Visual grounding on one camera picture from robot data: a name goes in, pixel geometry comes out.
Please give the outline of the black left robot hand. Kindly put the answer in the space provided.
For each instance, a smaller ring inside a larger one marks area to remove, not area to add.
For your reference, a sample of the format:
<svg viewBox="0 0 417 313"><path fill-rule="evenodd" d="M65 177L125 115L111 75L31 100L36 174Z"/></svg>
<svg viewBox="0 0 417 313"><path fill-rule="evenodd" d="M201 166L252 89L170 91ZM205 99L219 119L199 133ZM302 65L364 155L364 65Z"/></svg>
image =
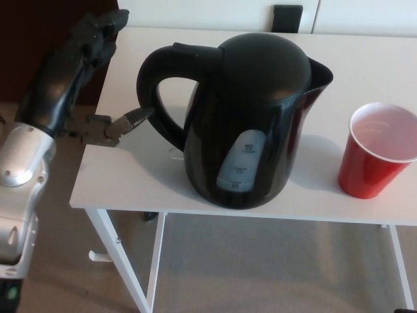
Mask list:
<svg viewBox="0 0 417 313"><path fill-rule="evenodd" d="M16 121L52 138L68 136L85 144L115 147L122 136L148 119L154 113L149 108L136 108L118 119L97 114L83 121L72 118L80 90L110 62L117 48L113 37L126 26L128 17L127 9L117 9L99 17L87 14L73 26L66 42L42 60Z"/></svg>

